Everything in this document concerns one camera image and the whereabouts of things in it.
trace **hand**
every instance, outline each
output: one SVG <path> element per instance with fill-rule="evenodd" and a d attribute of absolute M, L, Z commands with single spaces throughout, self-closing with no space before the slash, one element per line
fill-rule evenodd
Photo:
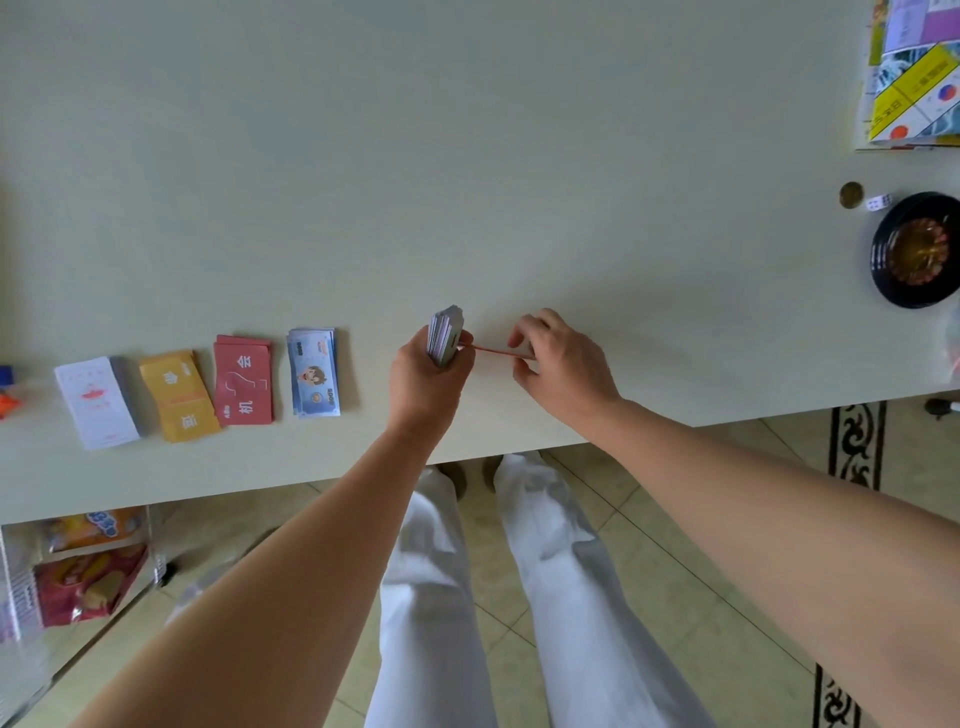
<path fill-rule="evenodd" d="M 513 349 L 524 340 L 534 350 L 539 371 L 514 359 L 514 379 L 565 425 L 578 429 L 607 405 L 621 401 L 603 350 L 553 309 L 542 308 L 516 322 L 507 346 Z"/>
<path fill-rule="evenodd" d="M 426 335 L 427 327 L 423 327 L 396 353 L 390 368 L 387 427 L 415 430 L 440 442 L 457 412 L 460 393 L 473 369 L 476 351 L 461 349 L 445 369 L 440 369 L 427 355 Z M 473 336 L 464 331 L 460 334 L 460 341 L 469 344 Z"/>

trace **red card stack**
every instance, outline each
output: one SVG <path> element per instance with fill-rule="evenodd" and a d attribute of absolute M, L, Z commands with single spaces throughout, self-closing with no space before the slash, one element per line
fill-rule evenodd
<path fill-rule="evenodd" d="M 217 419 L 227 425 L 269 425 L 274 421 L 274 383 L 270 341 L 243 336 L 217 336 Z"/>

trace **shoe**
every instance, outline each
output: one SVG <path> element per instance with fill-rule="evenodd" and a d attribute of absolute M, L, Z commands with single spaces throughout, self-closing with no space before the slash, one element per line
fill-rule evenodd
<path fill-rule="evenodd" d="M 493 476 L 496 475 L 496 470 L 500 467 L 500 463 L 502 462 L 503 455 L 491 455 L 490 457 L 484 458 L 483 481 L 486 483 L 491 493 L 496 493 L 496 488 L 493 485 Z"/>
<path fill-rule="evenodd" d="M 460 463 L 440 463 L 437 470 L 453 481 L 457 500 L 462 500 L 467 493 L 467 474 L 464 473 L 464 467 Z"/>

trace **white pants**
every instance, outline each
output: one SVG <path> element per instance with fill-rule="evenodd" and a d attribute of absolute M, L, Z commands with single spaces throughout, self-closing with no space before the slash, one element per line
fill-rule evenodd
<path fill-rule="evenodd" d="M 500 515 L 533 611 L 554 728 L 713 726 L 627 605 L 607 550 L 536 452 L 504 455 Z M 368 728 L 494 728 L 453 484 L 420 476 L 380 586 Z"/>

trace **card stack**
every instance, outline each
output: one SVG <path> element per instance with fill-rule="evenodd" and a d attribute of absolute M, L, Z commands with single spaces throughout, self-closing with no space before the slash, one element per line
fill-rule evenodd
<path fill-rule="evenodd" d="M 426 352 L 433 363 L 441 369 L 450 363 L 460 343 L 460 333 L 464 330 L 464 312 L 460 306 L 452 305 L 430 319 L 427 332 Z"/>
<path fill-rule="evenodd" d="M 214 409 L 220 425 L 269 425 L 274 421 L 270 340 L 217 336 Z"/>
<path fill-rule="evenodd" d="M 335 328 L 294 328 L 287 334 L 294 412 L 301 420 L 340 415 Z"/>
<path fill-rule="evenodd" d="M 54 374 L 85 449 L 140 439 L 107 357 L 64 364 Z"/>
<path fill-rule="evenodd" d="M 193 352 L 169 352 L 141 359 L 140 374 L 160 410 L 163 438 L 167 442 L 197 440 L 220 431 Z"/>

